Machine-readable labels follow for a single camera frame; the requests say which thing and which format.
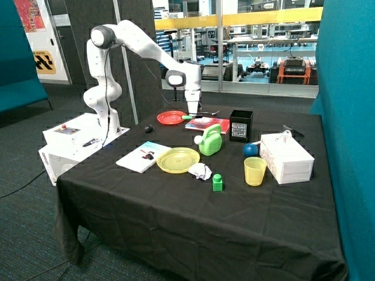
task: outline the teal panel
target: teal panel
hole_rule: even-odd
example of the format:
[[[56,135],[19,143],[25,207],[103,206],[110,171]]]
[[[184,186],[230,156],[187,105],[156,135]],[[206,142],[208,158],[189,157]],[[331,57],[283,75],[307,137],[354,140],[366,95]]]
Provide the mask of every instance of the teal panel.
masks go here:
[[[337,215],[350,280],[375,276],[375,34],[372,1],[325,1],[317,61]]]
[[[1,1],[0,112],[48,98],[13,0]]]
[[[0,85],[35,77],[36,67],[23,28],[0,28]]]
[[[0,112],[46,99],[48,96],[38,78],[0,86]]]
[[[1,0],[0,28],[22,27],[16,5],[13,0]]]

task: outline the red book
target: red book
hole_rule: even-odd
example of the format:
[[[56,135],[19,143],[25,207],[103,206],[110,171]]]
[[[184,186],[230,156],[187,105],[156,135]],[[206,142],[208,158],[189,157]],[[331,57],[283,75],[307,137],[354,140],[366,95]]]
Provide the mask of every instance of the red book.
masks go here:
[[[210,117],[202,117],[192,119],[185,125],[186,129],[204,131],[208,127],[220,124],[221,126],[221,133],[226,134],[229,131],[229,119],[221,119],[221,118],[210,118]]]

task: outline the black computer mouse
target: black computer mouse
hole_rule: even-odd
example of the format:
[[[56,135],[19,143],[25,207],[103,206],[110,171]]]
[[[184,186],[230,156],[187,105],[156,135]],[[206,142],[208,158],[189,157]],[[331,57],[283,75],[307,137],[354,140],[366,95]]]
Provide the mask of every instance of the black computer mouse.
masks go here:
[[[153,129],[154,129],[153,126],[149,124],[149,125],[147,125],[145,127],[145,132],[146,133],[151,133]]]

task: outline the yellow railing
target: yellow railing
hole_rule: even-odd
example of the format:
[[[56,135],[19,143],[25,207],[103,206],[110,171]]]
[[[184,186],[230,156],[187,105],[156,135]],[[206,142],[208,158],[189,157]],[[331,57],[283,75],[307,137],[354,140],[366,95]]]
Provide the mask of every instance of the yellow railing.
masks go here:
[[[223,26],[229,25],[257,25],[268,23],[316,22],[322,17],[323,8],[287,9],[256,13],[237,13],[223,15]],[[217,26],[217,16],[196,16],[183,19],[157,19],[156,30],[206,28]]]

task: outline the gray carpet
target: gray carpet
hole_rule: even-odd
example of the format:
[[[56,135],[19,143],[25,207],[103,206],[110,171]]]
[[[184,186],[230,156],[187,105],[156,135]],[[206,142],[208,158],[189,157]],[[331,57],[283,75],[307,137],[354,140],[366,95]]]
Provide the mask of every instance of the gray carpet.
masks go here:
[[[23,187],[44,171],[38,150],[42,131],[92,112],[83,102],[81,85],[44,85],[46,101],[0,114],[0,197]],[[164,92],[167,100],[173,93]],[[206,104],[225,104],[267,110],[308,112],[313,100],[205,93]],[[46,173],[24,189],[0,198],[0,280],[58,280],[69,263],[53,237],[55,188]],[[88,231],[80,228],[84,242]],[[184,280],[157,270],[129,253],[111,249],[94,235],[81,266],[69,267],[63,280]]]

